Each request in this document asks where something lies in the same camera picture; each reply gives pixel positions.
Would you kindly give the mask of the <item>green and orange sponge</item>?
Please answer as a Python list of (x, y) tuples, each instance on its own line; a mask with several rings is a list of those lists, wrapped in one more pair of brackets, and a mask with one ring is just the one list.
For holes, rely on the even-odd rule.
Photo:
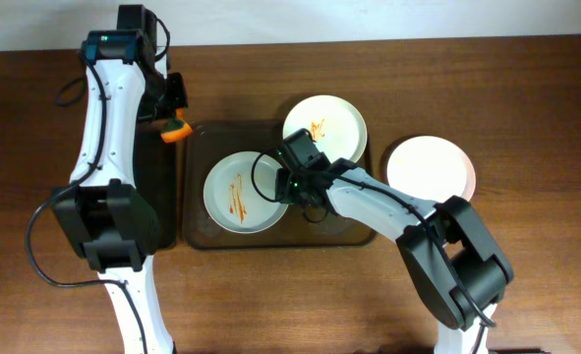
[(175, 114), (164, 125), (161, 131), (161, 139), (167, 143), (177, 143), (193, 133), (193, 128), (185, 120), (185, 109), (177, 108)]

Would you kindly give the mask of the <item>white plate with ketchup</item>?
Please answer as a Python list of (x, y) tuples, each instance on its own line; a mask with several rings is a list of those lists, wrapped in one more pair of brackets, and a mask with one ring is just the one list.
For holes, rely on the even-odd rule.
[(453, 196), (470, 201), (477, 184), (473, 162), (465, 151), (435, 136), (417, 136), (399, 143), (387, 158), (385, 177), (395, 190), (439, 203)]

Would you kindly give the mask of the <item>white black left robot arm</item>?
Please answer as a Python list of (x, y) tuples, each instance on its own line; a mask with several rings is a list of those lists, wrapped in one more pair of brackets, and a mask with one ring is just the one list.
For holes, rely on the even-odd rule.
[(185, 138), (188, 105), (168, 49), (157, 44), (164, 23), (143, 5), (122, 5), (117, 26), (93, 30), (80, 50), (87, 117), (68, 187), (51, 199), (74, 252), (108, 291), (128, 353), (173, 353), (153, 278), (159, 248), (156, 211), (137, 189), (134, 144), (141, 122), (165, 120), (165, 142)]

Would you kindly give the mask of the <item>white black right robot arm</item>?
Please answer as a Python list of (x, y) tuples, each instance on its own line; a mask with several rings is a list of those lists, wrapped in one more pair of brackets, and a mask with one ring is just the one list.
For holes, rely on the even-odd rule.
[(276, 150), (275, 200), (350, 218), (397, 245), (422, 302), (438, 322), (436, 353), (485, 353), (492, 315), (513, 268), (471, 204), (422, 200), (376, 180), (356, 163), (329, 161), (300, 129)]

